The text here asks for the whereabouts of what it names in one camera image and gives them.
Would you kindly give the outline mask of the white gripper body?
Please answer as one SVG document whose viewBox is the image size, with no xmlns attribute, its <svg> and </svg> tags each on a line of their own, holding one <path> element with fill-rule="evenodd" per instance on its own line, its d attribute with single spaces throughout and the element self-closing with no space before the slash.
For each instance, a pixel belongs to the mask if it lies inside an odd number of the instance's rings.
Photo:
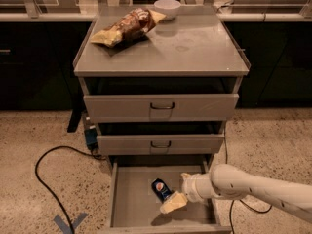
<svg viewBox="0 0 312 234">
<path fill-rule="evenodd" d="M 194 174 L 182 183 L 182 192 L 192 203 L 204 203 L 213 198 L 215 190 L 209 174 Z"/>
</svg>

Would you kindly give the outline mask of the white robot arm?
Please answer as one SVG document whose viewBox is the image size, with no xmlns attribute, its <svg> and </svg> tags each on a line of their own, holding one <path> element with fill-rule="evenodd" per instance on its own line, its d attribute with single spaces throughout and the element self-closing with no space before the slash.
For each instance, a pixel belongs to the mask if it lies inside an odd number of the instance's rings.
<svg viewBox="0 0 312 234">
<path fill-rule="evenodd" d="M 168 214 L 188 202 L 206 199 L 242 199 L 251 195 L 290 215 L 312 222 L 312 186 L 248 174 L 234 166 L 219 164 L 205 174 L 182 173 L 181 192 L 174 192 L 160 207 Z"/>
</svg>

